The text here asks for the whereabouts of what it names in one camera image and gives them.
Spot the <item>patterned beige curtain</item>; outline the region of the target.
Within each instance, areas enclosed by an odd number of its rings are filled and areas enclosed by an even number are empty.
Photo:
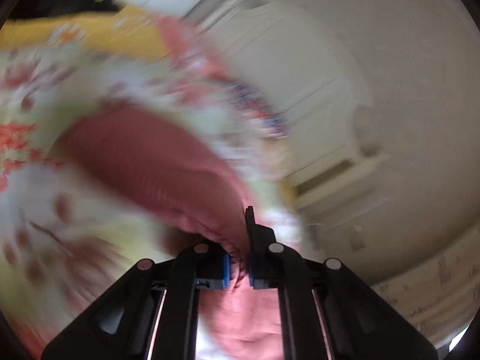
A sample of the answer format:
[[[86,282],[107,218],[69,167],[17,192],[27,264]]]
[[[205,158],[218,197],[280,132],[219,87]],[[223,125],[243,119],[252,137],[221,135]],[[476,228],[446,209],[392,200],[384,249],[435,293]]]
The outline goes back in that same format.
[[[477,313],[479,248],[476,224],[433,258],[373,289],[438,348]]]

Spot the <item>colourful embroidered pillow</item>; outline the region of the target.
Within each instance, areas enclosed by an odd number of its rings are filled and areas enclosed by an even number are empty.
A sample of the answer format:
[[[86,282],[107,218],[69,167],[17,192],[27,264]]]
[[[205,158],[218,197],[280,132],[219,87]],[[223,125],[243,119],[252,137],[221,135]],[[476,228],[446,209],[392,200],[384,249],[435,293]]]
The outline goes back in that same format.
[[[287,137],[287,122],[274,110],[264,94],[241,80],[223,80],[230,103],[236,111],[248,119],[266,137]]]

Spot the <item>floral bed sheet mattress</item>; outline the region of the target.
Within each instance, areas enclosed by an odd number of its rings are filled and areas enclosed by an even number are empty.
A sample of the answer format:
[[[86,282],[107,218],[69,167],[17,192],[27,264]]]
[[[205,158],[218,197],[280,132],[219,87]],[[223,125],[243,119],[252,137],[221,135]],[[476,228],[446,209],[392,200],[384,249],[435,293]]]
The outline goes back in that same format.
[[[157,15],[127,7],[1,29],[1,312],[34,359],[138,260],[166,261],[197,237],[182,239],[59,145],[114,92],[168,76]],[[202,313],[200,336],[201,359],[235,359]]]

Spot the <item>white wooden headboard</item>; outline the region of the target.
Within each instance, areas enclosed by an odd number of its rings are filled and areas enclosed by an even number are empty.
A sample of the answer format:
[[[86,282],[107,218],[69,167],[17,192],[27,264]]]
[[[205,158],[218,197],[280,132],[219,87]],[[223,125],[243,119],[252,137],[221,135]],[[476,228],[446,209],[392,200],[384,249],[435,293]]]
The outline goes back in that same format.
[[[385,157],[364,152],[355,131],[373,97],[325,24],[289,2],[224,0],[199,26],[285,120],[288,180],[305,219],[337,228],[384,203],[374,177]]]

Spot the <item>pink quilted jacket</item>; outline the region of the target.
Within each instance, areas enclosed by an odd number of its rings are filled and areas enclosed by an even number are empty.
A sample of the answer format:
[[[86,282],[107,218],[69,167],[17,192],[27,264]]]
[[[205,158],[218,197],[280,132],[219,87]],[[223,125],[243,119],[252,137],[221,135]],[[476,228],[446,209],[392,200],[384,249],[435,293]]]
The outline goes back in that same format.
[[[120,89],[103,109],[62,135],[60,147],[95,180],[178,229],[203,236],[232,258],[228,289],[200,301],[206,332],[233,359],[281,359],[278,295],[247,278],[244,212],[296,246],[302,226],[284,179],[287,138],[264,136],[230,103],[223,80],[239,80],[204,31],[157,15],[168,76]]]

